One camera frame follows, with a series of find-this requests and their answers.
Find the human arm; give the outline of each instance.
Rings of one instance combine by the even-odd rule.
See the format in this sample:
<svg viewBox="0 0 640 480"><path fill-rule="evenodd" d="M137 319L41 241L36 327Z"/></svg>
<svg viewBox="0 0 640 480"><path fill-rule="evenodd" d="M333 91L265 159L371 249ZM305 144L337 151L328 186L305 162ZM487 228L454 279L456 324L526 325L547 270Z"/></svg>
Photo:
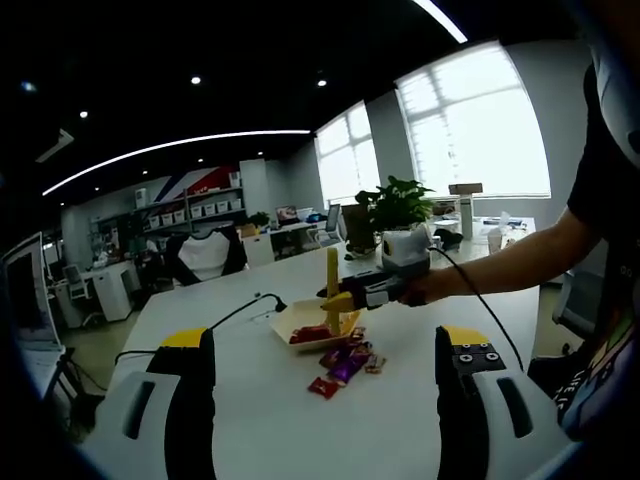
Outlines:
<svg viewBox="0 0 640 480"><path fill-rule="evenodd" d="M552 227L460 266L481 294L523 290L566 272L586 257L599 240L595 230L565 210ZM473 293L460 273L447 267L415 280L403 300L417 294L424 295L424 300L430 303Z"/></svg>

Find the green leaves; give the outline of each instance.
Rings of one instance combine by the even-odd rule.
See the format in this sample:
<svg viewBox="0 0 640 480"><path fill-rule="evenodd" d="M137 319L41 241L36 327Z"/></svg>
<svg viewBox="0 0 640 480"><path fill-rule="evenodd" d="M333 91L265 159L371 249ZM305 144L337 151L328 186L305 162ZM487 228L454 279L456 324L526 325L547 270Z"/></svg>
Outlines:
<svg viewBox="0 0 640 480"><path fill-rule="evenodd" d="M367 208L369 221L376 232L409 227L431 216L433 201L423 199L433 192L416 180L398 180L389 176L387 187L376 187L377 192L362 190L356 201Z"/></svg>

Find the office chair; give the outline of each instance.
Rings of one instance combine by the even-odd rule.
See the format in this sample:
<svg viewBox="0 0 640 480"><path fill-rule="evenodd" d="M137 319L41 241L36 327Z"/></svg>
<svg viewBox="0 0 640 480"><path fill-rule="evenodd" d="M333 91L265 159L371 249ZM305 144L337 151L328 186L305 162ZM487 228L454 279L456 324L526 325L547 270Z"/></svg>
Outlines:
<svg viewBox="0 0 640 480"><path fill-rule="evenodd" d="M307 230L310 240L321 247L329 247L342 242L342 238L338 232L339 218L340 204L331 205L329 207L329 214L327 215L327 223L325 224L324 230Z"/></svg>
<svg viewBox="0 0 640 480"><path fill-rule="evenodd" d="M85 306L89 305L89 302L94 300L94 297L89 289L89 284L82 278L80 269L77 265L68 265L62 267L62 274L67 280L67 288L69 289L69 298L73 302L84 303ZM92 311L89 313L80 326L84 327L91 320L104 316L101 312Z"/></svg>
<svg viewBox="0 0 640 480"><path fill-rule="evenodd" d="M174 286L188 286L230 275L247 265L244 244L233 225L214 228L200 238L173 236L167 241L164 259Z"/></svg>
<svg viewBox="0 0 640 480"><path fill-rule="evenodd" d="M565 273L553 321L582 339L591 336L598 319L602 283L602 277L593 273Z"/></svg>

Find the purple candy wrapper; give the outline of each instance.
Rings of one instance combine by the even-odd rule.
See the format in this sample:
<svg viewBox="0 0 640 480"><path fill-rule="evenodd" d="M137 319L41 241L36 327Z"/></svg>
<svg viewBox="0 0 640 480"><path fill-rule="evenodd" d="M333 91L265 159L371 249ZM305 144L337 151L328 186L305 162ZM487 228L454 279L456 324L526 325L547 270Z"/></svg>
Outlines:
<svg viewBox="0 0 640 480"><path fill-rule="evenodd" d="M347 360L338 363L329 370L329 376L335 379L339 385L346 385L363 365L367 363L369 355L369 353L351 355Z"/></svg>
<svg viewBox="0 0 640 480"><path fill-rule="evenodd" d="M333 348L322 356L320 365L324 368L331 369L348 359L354 349L355 346L353 345L341 345Z"/></svg>

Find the black cable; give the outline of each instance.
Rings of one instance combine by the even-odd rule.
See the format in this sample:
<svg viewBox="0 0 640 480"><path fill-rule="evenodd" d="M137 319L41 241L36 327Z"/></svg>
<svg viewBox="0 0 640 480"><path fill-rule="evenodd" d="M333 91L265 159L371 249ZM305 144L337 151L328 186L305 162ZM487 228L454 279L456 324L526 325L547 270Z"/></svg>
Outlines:
<svg viewBox="0 0 640 480"><path fill-rule="evenodd" d="M82 385L82 378L81 378L80 374L78 373L78 370L80 372L82 372L84 374L84 376L87 377L89 379L89 381L91 383L93 383L96 387L98 387L100 390L102 390L103 392L107 391L107 389L105 387L103 387L102 385L100 385L98 382L96 382L93 379L93 377L91 375L89 375L84 368L82 368L82 366L78 365L72 359L69 359L69 362L73 365L73 368L76 370L76 375L78 376L78 380L80 381L80 385Z"/></svg>
<svg viewBox="0 0 640 480"><path fill-rule="evenodd" d="M264 295L259 296L258 298L254 298L253 300L251 300L250 302L245 303L243 306L241 306L240 308L235 309L233 312L231 312L229 315L227 315L226 317L222 318L221 320L218 320L215 325L213 325L211 327L211 330L215 329L218 325L220 325L223 322L226 322L227 320L229 320L231 317L233 317L236 313L241 312L242 310L244 310L247 307L250 307L251 305L253 305L254 303L259 302L260 300L267 298L267 297L273 297L276 299L276 301L278 302L276 304L276 312L282 312L285 308L287 308L287 304L284 303L282 301L282 299L273 294L273 293L265 293Z"/></svg>
<svg viewBox="0 0 640 480"><path fill-rule="evenodd" d="M265 293L264 295L259 296L258 298L254 298L253 300L251 300L250 302L245 303L244 305L242 305L240 308L235 309L233 312L231 312L230 314L228 314L227 316L225 316L224 318L222 318L221 320L218 320L215 325L213 325L212 327L209 327L211 330L213 330L214 328L216 328L217 326L219 326L221 323L226 322L227 320L229 320L231 317L233 317L236 313L241 312L242 310L244 310L245 308L253 305L254 303L259 302L262 299L265 299L267 297L273 297L276 299L276 302L278 302L276 304L276 312L282 312L285 308L287 308L287 304L284 303L282 301L282 299L277 296L274 293ZM154 354L156 353L157 350L126 350L124 352L120 352L118 355L116 355L116 358L114 359L113 364L117 365L118 364L118 360L120 360L120 357L124 356L124 355L133 355L133 354L140 354L140 355L150 355L150 354Z"/></svg>
<svg viewBox="0 0 640 480"><path fill-rule="evenodd" d="M113 364L117 365L118 360L120 360L120 357L123 357L125 355L130 355L130 354L152 355L156 352L157 350L125 350L124 352L120 352L118 355L116 355L116 358L113 361Z"/></svg>
<svg viewBox="0 0 640 480"><path fill-rule="evenodd" d="M480 292L478 291L478 289L476 288L474 283L471 281L471 279L467 275L467 272L465 272L462 269L462 267L460 265L458 265L443 250L440 250L439 248L436 248L436 247L429 247L428 250L431 250L431 251L434 251L434 252L438 252L441 255L443 255L447 260L449 260L449 262L451 262L451 265L453 265L453 267L458 271L458 273L460 274L462 279L465 282L467 282L467 285L469 285L469 288L471 289L471 291L476 295L476 297L478 297L478 300L480 300L480 302L482 302L482 304L484 305L484 308L487 309L487 311L491 314L493 319L498 324L498 327L500 327L500 330L502 330L502 334L507 339L507 342L509 342L509 345L511 345L511 348L513 349L513 353L516 354L516 359L518 360L518 365L520 366L520 370L522 370L524 372L524 365L522 364L522 358L520 358L520 353L518 353L518 349L516 348L515 344L513 343L513 340L511 340L511 337L509 336L509 334L505 330L504 326L502 325L502 322L500 322L500 320L498 320L498 316L495 313L493 313L493 310L491 310L491 307L487 304L487 302L485 302L484 298L482 298L482 295L480 295Z"/></svg>

